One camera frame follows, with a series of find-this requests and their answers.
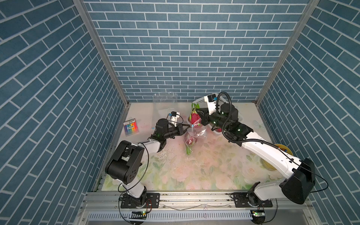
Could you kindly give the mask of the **zip-top bag with label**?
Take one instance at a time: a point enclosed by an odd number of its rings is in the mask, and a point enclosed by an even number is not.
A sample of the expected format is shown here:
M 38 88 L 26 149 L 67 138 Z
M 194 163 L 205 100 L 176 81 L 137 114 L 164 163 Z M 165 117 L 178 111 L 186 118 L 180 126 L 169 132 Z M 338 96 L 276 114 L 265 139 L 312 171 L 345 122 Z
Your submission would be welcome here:
M 153 95 L 152 129 L 159 119 L 168 117 L 169 113 L 175 111 L 178 96 L 175 92 L 160 92 Z

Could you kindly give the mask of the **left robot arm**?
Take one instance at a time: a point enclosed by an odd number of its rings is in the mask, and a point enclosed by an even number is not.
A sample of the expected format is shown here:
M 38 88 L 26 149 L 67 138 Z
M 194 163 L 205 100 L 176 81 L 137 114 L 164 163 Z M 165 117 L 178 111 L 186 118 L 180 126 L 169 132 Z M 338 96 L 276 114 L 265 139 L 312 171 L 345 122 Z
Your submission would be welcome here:
M 191 126 L 188 124 L 168 119 L 158 120 L 154 133 L 147 141 L 131 143 L 124 140 L 120 142 L 105 166 L 106 174 L 115 180 L 119 180 L 128 196 L 136 200 L 144 199 L 146 188 L 137 178 L 138 170 L 142 165 L 143 154 L 146 153 L 146 162 L 149 163 L 151 153 L 162 151 L 167 144 L 167 139 L 184 135 L 189 127 Z

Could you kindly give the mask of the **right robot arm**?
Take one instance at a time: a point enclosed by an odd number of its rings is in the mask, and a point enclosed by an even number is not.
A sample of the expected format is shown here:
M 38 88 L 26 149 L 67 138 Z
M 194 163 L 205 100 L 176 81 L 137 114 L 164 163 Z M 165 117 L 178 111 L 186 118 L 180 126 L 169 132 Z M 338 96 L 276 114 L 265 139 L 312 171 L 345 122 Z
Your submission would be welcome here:
M 282 174 L 279 181 L 256 182 L 247 192 L 249 205 L 257 207 L 269 199 L 305 203 L 316 183 L 315 165 L 309 158 L 299 159 L 264 140 L 252 128 L 239 122 L 238 110 L 230 103 L 217 106 L 215 110 L 199 108 L 196 112 L 202 125 L 220 128 L 228 142 L 248 149 Z

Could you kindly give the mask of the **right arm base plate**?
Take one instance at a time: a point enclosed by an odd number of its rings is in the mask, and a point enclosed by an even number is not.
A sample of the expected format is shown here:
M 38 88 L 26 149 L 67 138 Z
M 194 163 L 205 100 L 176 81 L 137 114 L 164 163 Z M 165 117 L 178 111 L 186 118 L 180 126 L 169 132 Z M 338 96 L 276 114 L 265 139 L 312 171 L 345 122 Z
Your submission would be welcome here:
M 262 201 L 253 194 L 247 192 L 231 193 L 230 197 L 233 199 L 236 208 L 271 208 L 273 207 L 271 200 Z

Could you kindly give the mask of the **dragon fruit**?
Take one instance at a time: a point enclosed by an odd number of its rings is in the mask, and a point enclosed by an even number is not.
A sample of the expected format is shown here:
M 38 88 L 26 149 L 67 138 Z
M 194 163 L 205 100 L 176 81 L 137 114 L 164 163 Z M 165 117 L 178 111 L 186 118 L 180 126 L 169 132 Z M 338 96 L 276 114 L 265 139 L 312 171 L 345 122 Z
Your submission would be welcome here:
M 199 104 L 195 104 L 195 103 L 191 104 L 191 113 L 188 117 L 188 122 L 190 122 L 190 124 L 195 124 L 195 122 L 200 119 L 200 116 L 196 111 L 199 108 L 200 108 Z
M 193 145 L 195 145 L 195 143 L 197 142 L 197 137 L 193 136 L 191 133 L 186 133 L 184 136 L 184 143 L 185 143 L 185 147 L 186 147 L 186 154 L 188 156 L 191 155 L 192 153 L 192 147 Z

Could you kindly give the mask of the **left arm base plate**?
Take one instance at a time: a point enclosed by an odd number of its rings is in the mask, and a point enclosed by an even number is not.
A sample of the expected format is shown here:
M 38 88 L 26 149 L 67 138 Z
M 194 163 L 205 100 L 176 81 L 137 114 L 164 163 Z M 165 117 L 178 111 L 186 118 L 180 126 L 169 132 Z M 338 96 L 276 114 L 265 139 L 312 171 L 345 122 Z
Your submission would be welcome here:
M 122 209 L 135 209 L 135 208 L 153 208 L 159 207 L 160 193 L 145 193 L 139 198 L 132 197 L 125 193 L 120 200 L 120 207 Z

